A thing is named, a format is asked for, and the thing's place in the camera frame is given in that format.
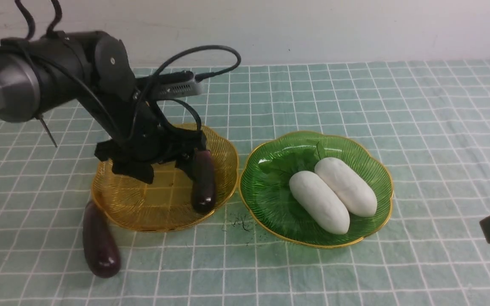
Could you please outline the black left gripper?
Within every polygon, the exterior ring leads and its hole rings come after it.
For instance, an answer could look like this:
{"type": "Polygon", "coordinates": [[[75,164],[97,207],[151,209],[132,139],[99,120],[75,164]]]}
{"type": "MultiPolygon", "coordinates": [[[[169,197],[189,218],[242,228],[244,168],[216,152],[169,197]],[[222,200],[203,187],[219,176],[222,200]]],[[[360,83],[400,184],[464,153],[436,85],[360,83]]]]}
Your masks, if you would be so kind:
{"type": "Polygon", "coordinates": [[[97,144],[97,158],[102,162],[111,160],[114,174],[152,184],[155,177],[152,164],[177,159],[175,167],[192,181],[203,180],[207,141],[202,120],[191,105],[174,99],[193,117],[194,130],[169,122],[158,106],[160,100],[140,101],[138,91],[126,99],[102,91],[97,95],[109,112],[103,114],[101,124],[108,124],[110,135],[110,140],[97,144]]]}

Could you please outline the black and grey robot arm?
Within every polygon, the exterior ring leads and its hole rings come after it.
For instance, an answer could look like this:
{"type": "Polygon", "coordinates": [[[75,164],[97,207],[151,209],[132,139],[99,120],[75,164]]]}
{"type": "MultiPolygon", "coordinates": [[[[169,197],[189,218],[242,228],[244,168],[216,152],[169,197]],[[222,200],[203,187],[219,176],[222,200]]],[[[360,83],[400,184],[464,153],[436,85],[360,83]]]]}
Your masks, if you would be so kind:
{"type": "Polygon", "coordinates": [[[235,70],[241,63],[231,47],[206,45],[185,50],[152,75],[136,78],[124,43],[103,31],[66,34],[48,29],[39,40],[0,41],[0,119],[43,121],[43,114],[77,99],[109,133],[95,156],[113,162],[112,171],[144,183],[154,180],[153,164],[176,161],[193,180],[192,206],[200,213],[215,204],[214,165],[202,121],[183,96],[200,94],[206,78],[235,70]],[[162,74],[175,60],[199,51],[233,54],[235,64],[215,72],[162,74]]]}

